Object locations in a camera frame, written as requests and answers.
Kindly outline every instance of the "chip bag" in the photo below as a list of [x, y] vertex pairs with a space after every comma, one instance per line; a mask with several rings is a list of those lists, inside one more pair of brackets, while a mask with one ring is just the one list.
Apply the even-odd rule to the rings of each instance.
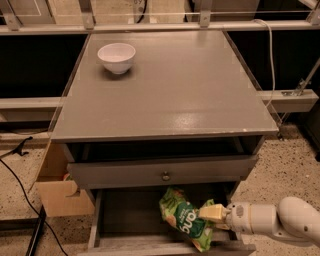
[[[213, 204], [213, 200], [210, 199], [203, 206]], [[214, 224], [198, 218], [199, 210], [188, 201], [182, 189], [169, 187], [159, 205], [164, 221], [180, 232], [188, 234], [200, 252], [210, 249]]]

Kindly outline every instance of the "speckled floor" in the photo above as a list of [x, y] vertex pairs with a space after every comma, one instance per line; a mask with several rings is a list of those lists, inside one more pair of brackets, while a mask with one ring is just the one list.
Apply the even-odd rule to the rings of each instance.
[[[242, 182], [234, 194], [233, 201], [277, 204], [283, 197], [297, 196], [320, 210], [320, 163], [309, 142], [294, 125], [286, 125], [282, 131], [284, 141], [269, 137], [264, 142], [259, 161], [249, 178]], [[0, 133], [0, 154], [15, 147], [26, 135]], [[30, 201], [39, 209], [40, 200], [32, 183], [48, 142], [46, 133], [33, 135], [25, 149], [29, 154], [12, 155], [4, 161], [16, 171], [27, 190]], [[7, 169], [0, 164], [0, 218], [13, 219], [35, 216], [24, 200], [22, 191]], [[71, 255], [87, 249], [91, 227], [91, 216], [47, 218], [56, 231], [65, 251]], [[1, 255], [25, 255], [32, 231], [0, 232]], [[273, 241], [264, 236], [243, 236], [245, 243], [256, 245], [252, 256], [270, 255], [320, 255], [320, 249], [312, 246], [299, 248]], [[63, 255], [48, 228], [44, 228], [36, 255]]]

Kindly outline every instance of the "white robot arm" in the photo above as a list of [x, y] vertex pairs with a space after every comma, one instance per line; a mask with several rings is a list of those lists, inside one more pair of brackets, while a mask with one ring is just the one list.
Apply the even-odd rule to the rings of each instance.
[[296, 246], [320, 247], [320, 213], [297, 197], [286, 197], [274, 205], [231, 203], [202, 207], [199, 218], [217, 223], [217, 227], [243, 234], [260, 234]]

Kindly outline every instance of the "gray surface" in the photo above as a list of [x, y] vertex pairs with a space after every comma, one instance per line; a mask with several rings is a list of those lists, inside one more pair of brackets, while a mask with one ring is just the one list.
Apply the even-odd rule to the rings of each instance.
[[[114, 42], [137, 50], [134, 66], [124, 75], [112, 75], [97, 59], [97, 51]], [[91, 36], [52, 140], [276, 131], [222, 32], [109, 33]]]

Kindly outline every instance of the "metal bar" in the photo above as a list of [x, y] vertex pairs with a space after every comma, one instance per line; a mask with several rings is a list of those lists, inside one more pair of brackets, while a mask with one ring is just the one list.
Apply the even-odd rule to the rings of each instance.
[[80, 9], [82, 12], [83, 25], [86, 29], [93, 29], [95, 19], [93, 17], [93, 11], [90, 0], [79, 0]]
[[42, 229], [44, 222], [46, 220], [46, 212], [43, 208], [41, 207], [40, 213], [39, 213], [39, 218], [37, 219], [37, 223], [33, 229], [33, 234], [29, 243], [29, 247], [26, 253], [26, 256], [33, 256], [36, 253], [37, 250], [37, 245], [40, 240], [41, 234], [42, 234]]
[[88, 249], [93, 249], [97, 247], [100, 240], [100, 226], [102, 221], [102, 214], [103, 214], [103, 190], [99, 190], [97, 194], [97, 199], [95, 202], [95, 212], [93, 216], [91, 231], [90, 231], [90, 239], [88, 243]]
[[314, 73], [317, 71], [317, 69], [320, 66], [320, 58], [318, 58], [316, 64], [313, 66], [311, 69], [308, 77], [306, 80], [301, 79], [297, 88], [294, 91], [287, 91], [287, 92], [282, 92], [284, 96], [301, 96], [304, 92], [304, 89], [307, 87], [307, 85], [310, 83], [311, 78], [313, 77]]
[[21, 24], [17, 19], [15, 13], [13, 12], [11, 5], [7, 0], [0, 0], [0, 9], [3, 13], [3, 17], [7, 23], [7, 26], [12, 31], [17, 31], [20, 29]]
[[1, 111], [1, 121], [0, 124], [6, 122], [38, 122], [38, 121], [47, 121], [50, 122], [54, 115], [55, 110], [44, 110], [44, 109], [35, 109], [35, 110], [9, 110]]
[[311, 25], [320, 25], [320, 1], [318, 1], [317, 5], [307, 17], [307, 21], [310, 22]]
[[0, 99], [0, 110], [10, 109], [55, 109], [60, 97]]
[[[283, 92], [274, 91], [272, 96], [272, 105], [277, 113], [309, 112], [318, 100], [318, 96], [311, 89], [305, 90], [301, 96], [284, 96]], [[272, 91], [257, 91], [263, 102], [270, 100]]]
[[7, 0], [21, 24], [54, 24], [48, 0]]
[[199, 24], [202, 28], [207, 28], [210, 25], [211, 7], [212, 0], [201, 0]]
[[308, 6], [310, 9], [313, 9], [317, 5], [317, 0], [299, 0], [299, 2]]
[[[305, 20], [296, 21], [268, 21], [272, 30], [319, 30], [320, 26], [312, 26]], [[96, 25], [92, 30], [86, 30], [83, 26], [62, 26], [62, 25], [26, 25], [19, 31], [8, 31], [6, 26], [0, 26], [1, 35], [54, 35], [54, 34], [89, 34], [109, 33], [115, 31], [176, 31], [176, 30], [200, 30], [198, 23], [181, 24], [136, 24], [136, 25]], [[209, 30], [223, 31], [260, 31], [267, 28], [252, 21], [228, 21], [211, 22], [207, 27]]]
[[0, 220], [0, 231], [21, 230], [34, 228], [37, 219]]

